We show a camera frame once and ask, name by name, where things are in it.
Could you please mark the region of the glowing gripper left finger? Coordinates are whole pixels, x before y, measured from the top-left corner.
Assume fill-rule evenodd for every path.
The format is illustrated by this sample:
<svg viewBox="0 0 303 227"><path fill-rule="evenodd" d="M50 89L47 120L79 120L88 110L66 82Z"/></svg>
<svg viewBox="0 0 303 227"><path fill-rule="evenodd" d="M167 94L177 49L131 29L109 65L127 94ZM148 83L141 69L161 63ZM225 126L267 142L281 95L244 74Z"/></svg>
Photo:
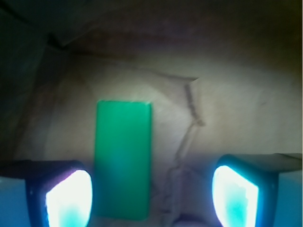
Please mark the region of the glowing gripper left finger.
<svg viewBox="0 0 303 227"><path fill-rule="evenodd" d="M1 161L2 227L85 227L92 179L77 160Z"/></svg>

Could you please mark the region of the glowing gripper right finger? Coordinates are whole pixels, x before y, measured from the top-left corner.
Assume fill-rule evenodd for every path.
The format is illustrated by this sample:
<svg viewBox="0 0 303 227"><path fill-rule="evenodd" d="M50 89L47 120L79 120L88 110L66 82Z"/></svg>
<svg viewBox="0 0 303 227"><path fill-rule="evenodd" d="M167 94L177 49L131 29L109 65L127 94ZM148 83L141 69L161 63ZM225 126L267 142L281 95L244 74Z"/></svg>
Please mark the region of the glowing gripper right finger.
<svg viewBox="0 0 303 227"><path fill-rule="evenodd" d="M227 154L212 178L216 216L223 227L301 227L301 153Z"/></svg>

